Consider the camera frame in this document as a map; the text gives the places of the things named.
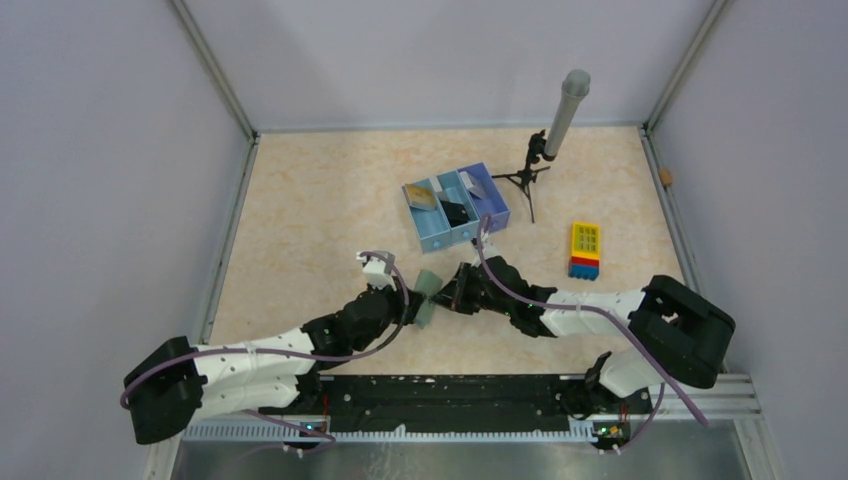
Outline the green leather card holder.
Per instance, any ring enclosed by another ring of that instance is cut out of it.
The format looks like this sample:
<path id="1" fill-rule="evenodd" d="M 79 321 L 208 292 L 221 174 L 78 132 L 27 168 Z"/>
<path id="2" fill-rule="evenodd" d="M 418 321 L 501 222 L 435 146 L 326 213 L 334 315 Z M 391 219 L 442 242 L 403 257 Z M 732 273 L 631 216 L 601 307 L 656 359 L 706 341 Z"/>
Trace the green leather card holder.
<path id="1" fill-rule="evenodd" d="M 436 304 L 433 297 L 441 290 L 443 280 L 434 272 L 422 269 L 416 278 L 414 291 L 421 295 L 422 300 L 414 317 L 415 325 L 424 329 L 432 321 Z"/>

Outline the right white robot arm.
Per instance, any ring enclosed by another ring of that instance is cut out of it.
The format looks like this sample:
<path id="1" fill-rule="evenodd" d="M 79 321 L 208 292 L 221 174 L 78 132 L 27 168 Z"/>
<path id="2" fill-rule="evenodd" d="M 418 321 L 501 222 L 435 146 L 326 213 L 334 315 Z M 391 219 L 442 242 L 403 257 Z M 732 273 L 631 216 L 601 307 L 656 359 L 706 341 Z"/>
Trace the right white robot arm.
<path id="1" fill-rule="evenodd" d="M 533 338 L 626 339 L 628 349 L 604 357 L 586 385 L 589 404 L 600 412 L 668 379 L 712 388 L 736 328 L 728 314 L 668 275 L 653 276 L 641 289 L 575 293 L 529 283 L 493 247 L 461 263 L 434 301 L 466 315 L 504 314 Z"/>

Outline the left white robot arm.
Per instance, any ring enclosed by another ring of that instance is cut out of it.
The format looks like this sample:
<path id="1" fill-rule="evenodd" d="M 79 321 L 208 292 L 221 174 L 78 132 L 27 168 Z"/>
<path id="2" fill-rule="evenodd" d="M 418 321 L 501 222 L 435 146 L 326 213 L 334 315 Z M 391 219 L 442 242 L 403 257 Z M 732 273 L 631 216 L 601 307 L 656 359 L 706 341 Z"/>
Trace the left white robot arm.
<path id="1" fill-rule="evenodd" d="M 171 338 L 123 380 L 120 406 L 128 411 L 134 440 L 152 445 L 212 417 L 261 409 L 308 413 L 319 404 L 319 375 L 374 355 L 406 325 L 432 318 L 432 297 L 443 281 L 429 270 L 407 284 L 393 254 L 356 256 L 365 289 L 339 310 L 300 327 L 228 345 L 195 345 Z"/>

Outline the light blue card tray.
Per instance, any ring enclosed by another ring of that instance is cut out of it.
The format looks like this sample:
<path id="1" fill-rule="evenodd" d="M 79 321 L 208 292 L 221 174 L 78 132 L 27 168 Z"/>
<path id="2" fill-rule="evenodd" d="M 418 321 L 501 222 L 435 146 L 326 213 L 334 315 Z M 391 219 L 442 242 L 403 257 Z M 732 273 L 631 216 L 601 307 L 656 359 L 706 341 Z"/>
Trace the light blue card tray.
<path id="1" fill-rule="evenodd" d="M 435 194 L 433 186 L 429 180 L 421 180 L 406 184 L 415 184 L 427 187 Z M 407 205 L 423 253 L 443 250 L 450 246 L 450 227 L 448 226 L 444 212 L 442 211 L 440 201 L 438 198 L 437 200 L 438 207 L 436 210 L 432 211 L 413 209 Z"/>

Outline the purple card tray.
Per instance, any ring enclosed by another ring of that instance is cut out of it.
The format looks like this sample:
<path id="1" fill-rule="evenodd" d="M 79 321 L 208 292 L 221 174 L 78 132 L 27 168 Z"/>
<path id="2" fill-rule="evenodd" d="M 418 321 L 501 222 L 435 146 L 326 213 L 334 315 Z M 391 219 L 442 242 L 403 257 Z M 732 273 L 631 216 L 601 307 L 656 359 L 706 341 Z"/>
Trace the purple card tray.
<path id="1" fill-rule="evenodd" d="M 492 178 L 488 168 L 484 163 L 476 163 L 465 167 L 460 167 L 460 171 L 468 171 L 471 175 L 481 181 L 486 189 L 488 197 L 486 199 L 477 199 L 470 195 L 471 201 L 478 215 L 482 217 L 484 214 L 491 215 L 490 232 L 495 233 L 505 230 L 508 226 L 511 211 L 506 204 Z"/>

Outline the middle blue card tray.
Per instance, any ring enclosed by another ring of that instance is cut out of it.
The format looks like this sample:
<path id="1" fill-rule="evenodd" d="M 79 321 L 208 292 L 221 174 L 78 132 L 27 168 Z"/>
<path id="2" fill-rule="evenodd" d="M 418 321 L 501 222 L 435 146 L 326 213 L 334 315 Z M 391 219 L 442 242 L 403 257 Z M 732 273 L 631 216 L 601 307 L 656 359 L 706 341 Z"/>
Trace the middle blue card tray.
<path id="1" fill-rule="evenodd" d="M 450 227 L 451 243 L 471 241 L 476 235 L 480 218 L 460 172 L 453 170 L 442 173 L 431 177 L 430 181 Z"/>

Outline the coloured toy brick block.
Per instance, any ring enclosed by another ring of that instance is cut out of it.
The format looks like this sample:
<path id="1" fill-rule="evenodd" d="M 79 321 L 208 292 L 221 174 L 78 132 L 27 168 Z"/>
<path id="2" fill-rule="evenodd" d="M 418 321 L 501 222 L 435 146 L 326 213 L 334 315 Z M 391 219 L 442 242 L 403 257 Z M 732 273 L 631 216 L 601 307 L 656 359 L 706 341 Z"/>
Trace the coloured toy brick block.
<path id="1" fill-rule="evenodd" d="M 570 233 L 568 276 L 581 280 L 596 280 L 600 274 L 600 255 L 600 227 L 591 223 L 574 222 Z"/>

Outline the grey cylinder on tripod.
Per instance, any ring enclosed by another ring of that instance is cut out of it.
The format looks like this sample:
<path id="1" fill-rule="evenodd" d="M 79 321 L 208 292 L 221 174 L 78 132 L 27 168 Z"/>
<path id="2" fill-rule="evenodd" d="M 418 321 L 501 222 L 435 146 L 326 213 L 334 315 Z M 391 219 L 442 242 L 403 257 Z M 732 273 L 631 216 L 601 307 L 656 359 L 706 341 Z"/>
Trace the grey cylinder on tripod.
<path id="1" fill-rule="evenodd" d="M 553 161 L 564 142 L 576 111 L 590 92 L 591 76 L 582 69 L 571 70 L 561 85 L 561 98 L 548 132 L 542 156 Z"/>

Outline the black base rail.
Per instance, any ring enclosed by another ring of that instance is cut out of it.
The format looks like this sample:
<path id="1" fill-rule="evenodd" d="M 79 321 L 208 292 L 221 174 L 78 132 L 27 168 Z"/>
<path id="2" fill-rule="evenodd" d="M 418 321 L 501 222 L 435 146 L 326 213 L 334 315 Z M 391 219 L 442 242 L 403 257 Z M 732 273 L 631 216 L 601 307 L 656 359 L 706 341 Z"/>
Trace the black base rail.
<path id="1" fill-rule="evenodd" d="M 335 433 L 563 432 L 590 417 L 647 414 L 642 389 L 624 398 L 580 375 L 335 375 L 309 382 L 286 407 L 260 413 L 312 416 Z"/>

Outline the small brown wall piece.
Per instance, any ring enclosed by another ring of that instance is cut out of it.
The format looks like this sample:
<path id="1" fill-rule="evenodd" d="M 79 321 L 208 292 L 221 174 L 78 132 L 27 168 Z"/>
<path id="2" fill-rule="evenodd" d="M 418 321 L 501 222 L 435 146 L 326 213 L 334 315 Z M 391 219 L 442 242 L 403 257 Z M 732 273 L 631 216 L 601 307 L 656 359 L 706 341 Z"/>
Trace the small brown wall piece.
<path id="1" fill-rule="evenodd" d="M 658 170 L 658 177 L 664 188 L 669 188 L 673 184 L 673 175 L 667 168 L 660 168 Z"/>

